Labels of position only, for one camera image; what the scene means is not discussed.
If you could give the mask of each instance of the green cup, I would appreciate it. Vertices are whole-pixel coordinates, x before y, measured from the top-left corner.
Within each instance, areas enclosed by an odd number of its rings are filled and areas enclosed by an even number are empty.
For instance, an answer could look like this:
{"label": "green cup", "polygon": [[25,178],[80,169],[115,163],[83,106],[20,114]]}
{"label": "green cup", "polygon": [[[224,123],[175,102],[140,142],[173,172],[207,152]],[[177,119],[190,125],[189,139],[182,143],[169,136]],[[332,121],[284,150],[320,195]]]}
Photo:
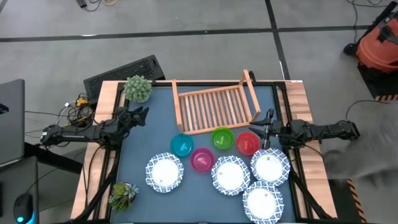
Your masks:
{"label": "green cup", "polygon": [[234,133],[229,128],[216,128],[211,134],[211,141],[217,149],[229,149],[234,140]]}

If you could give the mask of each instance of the red cup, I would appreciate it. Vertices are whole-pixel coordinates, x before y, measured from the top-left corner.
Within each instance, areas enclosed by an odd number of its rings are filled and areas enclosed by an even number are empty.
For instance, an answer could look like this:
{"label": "red cup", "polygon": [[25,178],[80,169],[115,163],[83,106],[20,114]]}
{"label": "red cup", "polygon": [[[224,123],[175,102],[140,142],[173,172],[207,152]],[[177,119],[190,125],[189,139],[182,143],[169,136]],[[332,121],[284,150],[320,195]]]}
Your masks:
{"label": "red cup", "polygon": [[241,133],[236,139],[236,147],[242,154],[251,156],[259,150],[260,140],[253,133]]}
{"label": "red cup", "polygon": [[196,149],[191,154],[191,166],[198,172],[208,172],[214,165],[214,154],[207,148]]}

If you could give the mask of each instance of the blue table surface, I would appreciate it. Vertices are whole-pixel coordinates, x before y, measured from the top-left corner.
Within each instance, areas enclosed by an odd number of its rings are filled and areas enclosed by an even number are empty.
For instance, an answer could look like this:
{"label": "blue table surface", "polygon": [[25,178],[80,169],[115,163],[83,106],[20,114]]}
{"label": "blue table surface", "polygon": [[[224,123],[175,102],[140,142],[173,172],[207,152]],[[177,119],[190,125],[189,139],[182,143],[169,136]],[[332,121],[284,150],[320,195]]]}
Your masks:
{"label": "blue table surface", "polygon": [[[178,92],[204,90],[211,87],[178,87]],[[256,96],[261,107],[259,119],[266,116],[269,108],[276,111],[271,86],[255,86]],[[246,96],[253,113],[254,107],[247,87]],[[148,106],[149,112],[144,127],[131,130],[123,141],[119,163],[118,182],[136,184],[139,193],[132,205],[122,213],[112,212],[112,223],[129,222],[250,222],[244,213],[242,193],[225,196],[212,184],[210,172],[198,173],[190,165],[189,156],[180,159],[184,165],[182,183],[173,191],[160,194],[146,184],[145,166],[156,154],[170,152],[170,142],[178,134],[175,120],[174,99],[171,87],[154,88],[145,103],[130,102],[129,109]],[[248,130],[233,129],[236,137]],[[211,143],[211,133],[192,135],[195,148],[207,147],[216,159],[221,156],[240,157],[250,169],[251,156],[241,154],[235,144],[228,150],[216,149]],[[271,147],[282,149],[277,139],[271,139]],[[251,174],[251,183],[255,182]],[[280,222],[295,222],[292,193],[289,181],[277,187],[284,197],[284,212]]]}

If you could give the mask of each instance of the pink cup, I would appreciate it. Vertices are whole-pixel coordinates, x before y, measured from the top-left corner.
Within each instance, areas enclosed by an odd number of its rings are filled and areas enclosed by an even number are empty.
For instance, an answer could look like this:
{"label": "pink cup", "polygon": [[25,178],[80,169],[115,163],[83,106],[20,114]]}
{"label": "pink cup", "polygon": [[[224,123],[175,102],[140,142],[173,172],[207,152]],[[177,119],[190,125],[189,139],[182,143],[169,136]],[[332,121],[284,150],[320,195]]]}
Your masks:
{"label": "pink cup", "polygon": [[198,172],[208,172],[214,165],[214,154],[207,148],[196,149],[191,154],[191,166]]}

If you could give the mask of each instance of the white plate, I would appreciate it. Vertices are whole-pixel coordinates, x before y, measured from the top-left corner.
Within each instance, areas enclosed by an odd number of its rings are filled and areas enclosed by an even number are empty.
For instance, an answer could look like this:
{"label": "white plate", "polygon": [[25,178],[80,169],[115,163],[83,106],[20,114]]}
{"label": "white plate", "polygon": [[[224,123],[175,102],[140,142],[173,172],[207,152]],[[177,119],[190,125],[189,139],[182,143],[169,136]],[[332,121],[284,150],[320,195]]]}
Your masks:
{"label": "white plate", "polygon": [[260,149],[251,158],[250,167],[257,180],[279,186],[289,177],[290,162],[279,149]]}
{"label": "white plate", "polygon": [[273,185],[257,181],[244,191],[243,207],[252,222],[274,224],[282,216],[284,200]]}
{"label": "white plate", "polygon": [[178,187],[184,167],[177,156],[165,152],[150,159],[145,168],[146,182],[160,193],[167,193]]}
{"label": "white plate", "polygon": [[249,187],[250,172],[241,158],[223,156],[211,169],[214,187],[229,196],[237,195]]}

